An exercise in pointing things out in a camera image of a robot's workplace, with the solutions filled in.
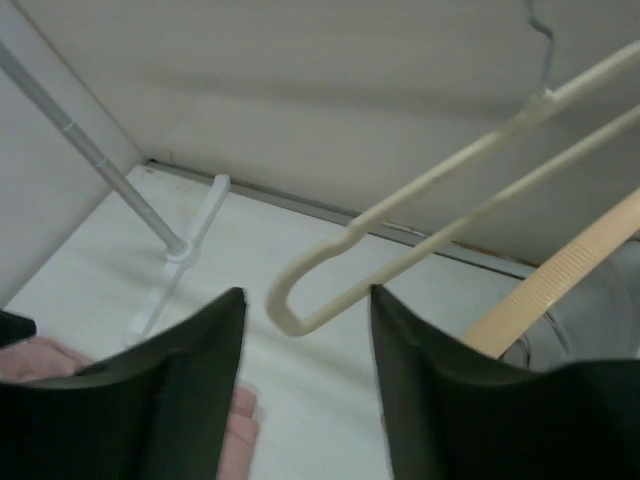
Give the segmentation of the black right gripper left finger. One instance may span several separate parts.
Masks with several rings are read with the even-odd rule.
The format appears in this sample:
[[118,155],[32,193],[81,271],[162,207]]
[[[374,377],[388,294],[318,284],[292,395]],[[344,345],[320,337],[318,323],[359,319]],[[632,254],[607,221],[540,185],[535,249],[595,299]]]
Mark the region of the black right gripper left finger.
[[234,287],[73,376],[3,383],[2,478],[215,478],[245,313]]

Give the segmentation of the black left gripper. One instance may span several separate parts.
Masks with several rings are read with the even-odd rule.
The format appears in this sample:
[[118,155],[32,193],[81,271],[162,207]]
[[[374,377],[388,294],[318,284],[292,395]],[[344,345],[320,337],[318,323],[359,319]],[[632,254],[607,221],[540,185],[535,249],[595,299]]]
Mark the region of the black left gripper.
[[6,348],[37,334],[36,323],[24,316],[0,311],[0,347]]

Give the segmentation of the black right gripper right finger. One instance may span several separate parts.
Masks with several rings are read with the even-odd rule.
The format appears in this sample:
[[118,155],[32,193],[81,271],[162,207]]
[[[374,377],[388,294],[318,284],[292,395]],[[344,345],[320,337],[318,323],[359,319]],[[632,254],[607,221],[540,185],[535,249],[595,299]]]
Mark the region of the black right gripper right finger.
[[370,326],[396,479],[635,479],[639,364],[544,373],[489,358],[375,286]]

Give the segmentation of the pink trousers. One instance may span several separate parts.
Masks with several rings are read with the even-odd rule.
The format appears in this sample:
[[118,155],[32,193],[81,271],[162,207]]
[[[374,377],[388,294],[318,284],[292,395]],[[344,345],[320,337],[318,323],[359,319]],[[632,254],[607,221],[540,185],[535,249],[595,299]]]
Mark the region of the pink trousers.
[[[46,337],[32,337],[1,349],[1,379],[21,383],[71,376],[93,363],[85,355]],[[243,387],[234,389],[217,477],[249,477],[260,425],[254,417],[256,395]]]

